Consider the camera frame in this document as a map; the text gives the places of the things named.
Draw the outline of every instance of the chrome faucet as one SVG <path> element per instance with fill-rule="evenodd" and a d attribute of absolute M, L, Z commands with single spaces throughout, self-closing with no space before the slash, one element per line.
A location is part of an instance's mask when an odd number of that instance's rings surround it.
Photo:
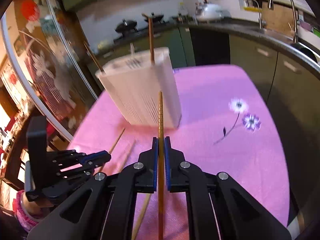
<path fill-rule="evenodd" d="M 293 42 L 294 43 L 298 43 L 299 40 L 299 35 L 298 35 L 298 17 L 297 17 L 297 12 L 296 12 L 296 7 L 294 5 L 294 1 L 290 0 L 291 2 L 291 6 L 292 6 L 292 10 L 293 10 L 293 17 L 294 17 L 294 37 L 293 37 Z M 268 8 L 273 10 L 273 0 L 269 0 L 268 2 Z"/>
<path fill-rule="evenodd" d="M 260 25 L 260 28 L 262 29 L 261 12 L 260 12 L 259 3 L 257 2 L 257 0 L 251 0 L 251 1 L 256 2 L 257 6 L 258 6 L 258 11 L 259 11 L 259 25 Z"/>

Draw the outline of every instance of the white plastic container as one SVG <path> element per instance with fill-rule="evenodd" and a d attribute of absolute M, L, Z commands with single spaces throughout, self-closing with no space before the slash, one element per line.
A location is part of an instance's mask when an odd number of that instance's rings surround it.
<path fill-rule="evenodd" d="M 154 65 L 146 50 L 111 60 L 103 70 L 96 76 L 130 124 L 159 126 L 158 95 L 162 91 L 164 127 L 178 127 L 181 105 L 168 48 L 155 49 Z"/>

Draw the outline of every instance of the black pan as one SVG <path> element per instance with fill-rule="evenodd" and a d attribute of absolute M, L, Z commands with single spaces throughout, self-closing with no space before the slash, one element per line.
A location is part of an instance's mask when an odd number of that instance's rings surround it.
<path fill-rule="evenodd" d="M 122 20 L 122 23 L 117 25 L 117 28 L 115 29 L 115 31 L 117 33 L 124 33 L 127 32 L 129 30 L 133 30 L 135 29 L 135 27 L 137 26 L 137 22 L 136 21 L 132 21 L 132 20 Z"/>
<path fill-rule="evenodd" d="M 154 23 L 155 22 L 160 22 L 162 20 L 163 16 L 164 16 L 163 14 L 155 15 L 154 13 L 151 13 L 151 15 L 152 15 L 152 22 L 154 22 Z"/>

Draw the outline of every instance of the faucet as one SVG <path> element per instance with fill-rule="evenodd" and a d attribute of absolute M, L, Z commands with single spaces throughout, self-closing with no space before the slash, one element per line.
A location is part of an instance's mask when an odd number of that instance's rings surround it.
<path fill-rule="evenodd" d="M 294 37 L 293 37 L 293 42 L 294 43 L 298 43 L 298 26 L 297 26 L 297 22 L 298 22 L 298 17 L 297 17 L 297 12 L 296 12 L 296 7 L 294 5 L 294 1 L 291 1 L 291 6 L 292 6 L 292 10 L 293 10 L 293 17 L 294 17 Z M 268 8 L 273 10 L 273 0 L 269 0 L 268 2 Z"/>
<path fill-rule="evenodd" d="M 258 11 L 259 11 L 259 25 L 260 25 L 260 28 L 262 29 L 262 21 L 261 21 L 261 13 L 260 13 L 259 3 L 257 2 L 257 0 L 251 0 L 251 1 L 256 2 L 257 6 L 258 6 Z"/>

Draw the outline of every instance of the purple flower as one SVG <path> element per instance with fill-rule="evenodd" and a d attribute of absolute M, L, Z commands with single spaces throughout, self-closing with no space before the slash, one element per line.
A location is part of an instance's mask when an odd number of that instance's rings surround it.
<path fill-rule="evenodd" d="M 247 130 L 255 131 L 259 130 L 261 126 L 260 118 L 255 114 L 246 114 L 242 118 L 242 124 L 246 127 Z"/>

